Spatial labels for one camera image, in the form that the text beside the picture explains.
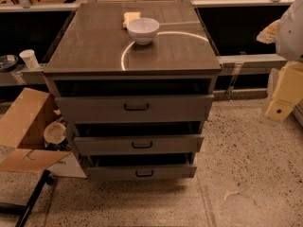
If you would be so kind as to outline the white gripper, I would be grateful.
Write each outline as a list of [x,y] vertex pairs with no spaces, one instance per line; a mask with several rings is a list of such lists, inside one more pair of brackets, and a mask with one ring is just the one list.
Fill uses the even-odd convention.
[[273,92],[268,96],[265,118],[283,122],[303,99],[303,62],[288,61],[277,72]]

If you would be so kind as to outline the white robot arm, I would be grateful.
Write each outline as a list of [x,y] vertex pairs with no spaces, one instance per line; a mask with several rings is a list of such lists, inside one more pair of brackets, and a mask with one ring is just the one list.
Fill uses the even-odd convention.
[[272,22],[257,36],[264,44],[276,44],[276,53],[287,63],[278,72],[276,87],[263,121],[275,125],[283,122],[303,99],[303,0],[295,0],[279,20]]

